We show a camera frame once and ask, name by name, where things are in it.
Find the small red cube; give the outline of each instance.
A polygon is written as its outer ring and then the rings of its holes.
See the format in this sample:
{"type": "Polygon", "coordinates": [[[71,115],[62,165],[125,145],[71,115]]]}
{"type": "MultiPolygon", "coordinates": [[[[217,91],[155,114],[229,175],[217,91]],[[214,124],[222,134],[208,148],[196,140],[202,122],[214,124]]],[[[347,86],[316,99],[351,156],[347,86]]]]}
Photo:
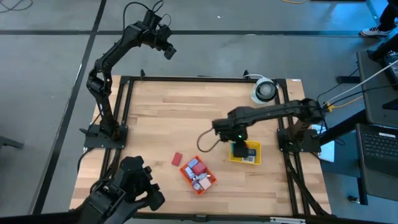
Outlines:
{"type": "Polygon", "coordinates": [[[199,162],[192,167],[192,170],[196,175],[199,175],[206,171],[206,166],[203,163],[199,162]]]}
{"type": "Polygon", "coordinates": [[[180,165],[181,158],[182,158],[182,154],[176,152],[174,154],[174,158],[173,158],[172,164],[175,165],[175,166],[180,165]]]}

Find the wooden tabletop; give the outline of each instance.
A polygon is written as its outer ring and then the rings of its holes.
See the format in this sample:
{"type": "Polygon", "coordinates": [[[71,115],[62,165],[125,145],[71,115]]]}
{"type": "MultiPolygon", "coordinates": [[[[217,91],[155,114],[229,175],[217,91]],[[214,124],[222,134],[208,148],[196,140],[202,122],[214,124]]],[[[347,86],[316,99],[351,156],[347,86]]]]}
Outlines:
{"type": "MultiPolygon", "coordinates": [[[[109,97],[111,105],[116,100],[119,79],[119,76],[114,77],[109,97]]],[[[259,166],[229,161],[229,145],[226,143],[219,143],[208,153],[200,152],[196,147],[198,136],[211,128],[213,119],[226,118],[227,113],[237,106],[259,107],[249,97],[252,86],[252,83],[134,82],[127,120],[128,139],[121,159],[142,156],[144,165],[152,168],[152,183],[159,184],[166,199],[156,213],[292,214],[283,155],[276,136],[277,119],[248,127],[249,140],[262,144],[259,166]],[[197,196],[178,167],[171,164],[175,152],[183,155],[181,166],[198,155],[214,173],[216,185],[197,196]]],[[[300,80],[287,80],[287,86],[290,100],[304,98],[300,80]]],[[[127,87],[124,89],[122,105],[127,87]]],[[[201,139],[200,146],[209,148],[217,139],[212,131],[201,139]]],[[[98,180],[103,154],[103,149],[94,149],[82,160],[70,208],[79,206],[88,196],[91,185],[98,180]]],[[[330,212],[319,160],[309,153],[300,153],[300,156],[306,186],[322,208],[330,212]]],[[[297,186],[295,188],[298,208],[302,212],[300,191],[297,186]]]]}

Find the white shoe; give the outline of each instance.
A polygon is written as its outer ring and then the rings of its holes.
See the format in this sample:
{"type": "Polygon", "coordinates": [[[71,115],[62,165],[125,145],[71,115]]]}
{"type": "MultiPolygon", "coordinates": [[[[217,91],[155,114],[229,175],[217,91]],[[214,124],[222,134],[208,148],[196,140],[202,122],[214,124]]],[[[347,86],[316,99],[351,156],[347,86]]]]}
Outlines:
{"type": "Polygon", "coordinates": [[[361,35],[365,37],[385,37],[387,36],[392,30],[389,31],[381,31],[378,27],[372,27],[368,29],[364,29],[361,31],[361,35]]]}
{"type": "Polygon", "coordinates": [[[394,51],[394,50],[390,50],[390,51],[387,53],[387,55],[390,56],[390,57],[392,57],[392,56],[397,56],[397,55],[398,55],[398,52],[396,52],[396,51],[394,51]]]}

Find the concrete floor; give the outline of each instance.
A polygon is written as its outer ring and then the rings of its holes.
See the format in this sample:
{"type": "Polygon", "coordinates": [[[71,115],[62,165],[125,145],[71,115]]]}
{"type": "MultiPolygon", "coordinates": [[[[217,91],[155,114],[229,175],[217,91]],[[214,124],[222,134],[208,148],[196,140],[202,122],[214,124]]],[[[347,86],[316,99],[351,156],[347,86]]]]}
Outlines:
{"type": "MultiPolygon", "coordinates": [[[[7,0],[12,5],[15,0],[7,0]]],[[[99,30],[120,30],[127,0],[108,1],[99,30]]],[[[142,0],[148,6],[155,0],[142,0]]],[[[386,1],[371,1],[380,15],[386,1]]],[[[0,14],[2,30],[91,30],[100,1],[34,1],[25,11],[0,14]]],[[[142,20],[143,8],[129,8],[127,23],[142,20]]],[[[172,16],[173,30],[333,30],[359,31],[375,26],[366,3],[316,2],[287,4],[278,0],[167,0],[160,14],[172,16]]],[[[76,179],[76,164],[84,141],[78,131],[90,122],[95,101],[85,87],[87,71],[118,35],[97,35],[83,85],[73,110],[60,160],[44,212],[68,209],[76,179]]],[[[0,135],[25,143],[23,150],[0,152],[0,216],[23,215],[43,172],[71,88],[87,45],[88,35],[0,35],[0,135]]],[[[335,77],[356,69],[355,52],[376,47],[378,39],[322,35],[173,35],[178,52],[170,61],[147,47],[133,49],[114,68],[114,74],[240,77],[245,69],[270,78],[300,78],[309,98],[336,85],[335,77]]],[[[322,100],[351,85],[341,85],[322,100]]],[[[357,101],[329,114],[333,126],[363,108],[357,101]]],[[[397,223],[398,203],[369,197],[368,206],[349,203],[357,195],[356,180],[325,174],[332,212],[344,218],[397,223]]],[[[158,223],[156,220],[139,220],[158,223]]]]}

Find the yellow box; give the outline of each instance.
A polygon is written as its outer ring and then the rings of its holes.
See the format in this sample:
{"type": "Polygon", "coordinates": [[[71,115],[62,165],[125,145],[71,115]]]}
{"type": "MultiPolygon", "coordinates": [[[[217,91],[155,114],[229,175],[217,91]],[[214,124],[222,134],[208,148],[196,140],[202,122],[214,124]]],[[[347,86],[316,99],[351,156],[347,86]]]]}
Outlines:
{"type": "Polygon", "coordinates": [[[248,145],[249,149],[256,150],[256,156],[254,157],[254,162],[248,162],[248,161],[246,162],[246,161],[242,161],[242,158],[234,157],[234,154],[233,154],[234,143],[233,142],[230,142],[231,150],[229,150],[229,161],[260,165],[261,164],[261,143],[256,142],[256,141],[248,141],[248,140],[245,142],[248,145]]]}

